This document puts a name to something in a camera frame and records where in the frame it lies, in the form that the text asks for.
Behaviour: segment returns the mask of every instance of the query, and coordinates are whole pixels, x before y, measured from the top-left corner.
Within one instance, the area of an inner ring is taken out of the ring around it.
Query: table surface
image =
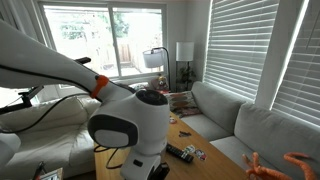
[[[167,134],[168,143],[184,149],[189,145],[193,145],[196,149],[201,149],[207,155],[207,159],[202,161],[195,154],[193,161],[188,164],[184,161],[166,153],[164,161],[169,165],[170,172],[166,180],[177,179],[246,179],[245,171],[221,153],[217,148],[211,145],[206,139],[200,136],[176,115],[170,113],[170,116],[177,120],[176,124],[169,125]],[[179,131],[190,132],[189,137],[179,137]],[[120,169],[108,170],[105,168],[113,150],[102,153],[95,153],[96,175],[98,180],[114,179],[122,180]],[[116,166],[124,162],[129,148],[118,150],[110,161],[109,166]]]

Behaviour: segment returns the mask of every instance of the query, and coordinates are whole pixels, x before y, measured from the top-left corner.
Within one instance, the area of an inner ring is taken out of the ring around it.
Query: lamp shade
[[[144,51],[143,59],[147,68],[160,67],[164,64],[164,53],[162,53],[162,50]]]
[[[177,42],[177,61],[193,61],[194,42]]]

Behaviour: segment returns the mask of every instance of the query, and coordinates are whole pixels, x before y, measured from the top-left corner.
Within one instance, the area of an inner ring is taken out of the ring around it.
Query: sofa cushion
[[[87,123],[78,130],[70,153],[69,164],[76,167],[94,160],[93,140],[87,130]]]
[[[238,166],[240,166],[242,169],[249,169],[249,166],[242,160],[242,154],[245,154],[252,161],[253,151],[235,136],[218,139],[215,141],[211,141],[210,143],[221,152],[223,152],[223,154],[225,154],[233,162],[238,164]],[[276,169],[263,157],[259,157],[259,160],[260,163],[263,164],[263,166]]]
[[[198,81],[193,84],[191,91],[200,111],[233,134],[239,108],[245,101],[225,93],[219,87]]]
[[[283,159],[287,152],[302,152],[303,159],[320,178],[320,127],[286,118],[253,104],[241,106],[235,136],[293,179],[304,179],[302,170]]]
[[[58,100],[49,101],[30,108],[3,114],[0,116],[0,121],[11,130],[28,127],[36,122],[57,101]],[[22,133],[42,131],[68,125],[80,126],[87,120],[88,115],[83,105],[77,97],[71,97],[55,106],[39,124]]]
[[[78,98],[78,100],[86,110],[89,118],[101,105],[101,103],[98,100],[92,99],[89,96],[81,96]]]
[[[208,141],[213,141],[232,135],[203,114],[187,116],[181,118],[181,120]]]
[[[48,172],[63,167],[68,171],[69,157],[79,126],[19,134],[21,146],[0,171],[1,179],[31,179],[41,161]]]

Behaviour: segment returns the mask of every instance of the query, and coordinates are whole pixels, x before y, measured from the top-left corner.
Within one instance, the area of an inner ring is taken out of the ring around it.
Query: pillow
[[[177,114],[180,118],[195,114],[201,114],[197,104],[194,101],[191,91],[181,93],[164,94],[167,98],[170,111]]]
[[[130,84],[129,86],[134,90],[138,91],[141,89],[148,89],[149,83],[148,82],[135,83],[135,84]]]

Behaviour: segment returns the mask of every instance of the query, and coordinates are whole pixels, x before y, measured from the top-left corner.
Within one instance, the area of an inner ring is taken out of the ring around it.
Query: white lamp
[[[189,62],[193,61],[194,42],[177,42],[177,56],[176,61],[187,62],[187,71],[190,70]],[[187,77],[187,87],[189,85],[189,73]]]
[[[170,68],[169,68],[169,53],[168,50],[164,47],[153,48],[148,51],[143,52],[143,59],[145,66],[147,68],[156,68],[164,65],[165,59],[168,61],[168,83],[170,89]]]

